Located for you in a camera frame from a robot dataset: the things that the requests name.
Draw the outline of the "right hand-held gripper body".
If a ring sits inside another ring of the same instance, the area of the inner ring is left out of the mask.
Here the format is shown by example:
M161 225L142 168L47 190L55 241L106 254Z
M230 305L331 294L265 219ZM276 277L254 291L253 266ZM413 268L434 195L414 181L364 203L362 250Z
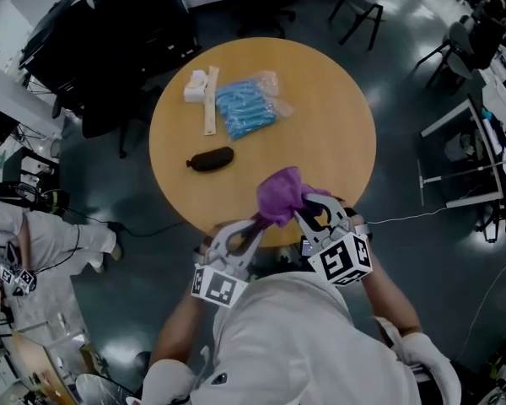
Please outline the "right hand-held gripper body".
M366 234L359 234L353 220L344 216L308 258L309 265L326 282L347 286L372 272Z

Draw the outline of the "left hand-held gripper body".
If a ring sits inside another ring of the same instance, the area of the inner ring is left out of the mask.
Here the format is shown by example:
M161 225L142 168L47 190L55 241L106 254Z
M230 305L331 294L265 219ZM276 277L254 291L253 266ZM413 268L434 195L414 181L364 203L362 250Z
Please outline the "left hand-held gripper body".
M214 237L209 246L193 251L194 273L191 296L223 308L231 308L250 280L253 254L241 249L245 239L233 234Z

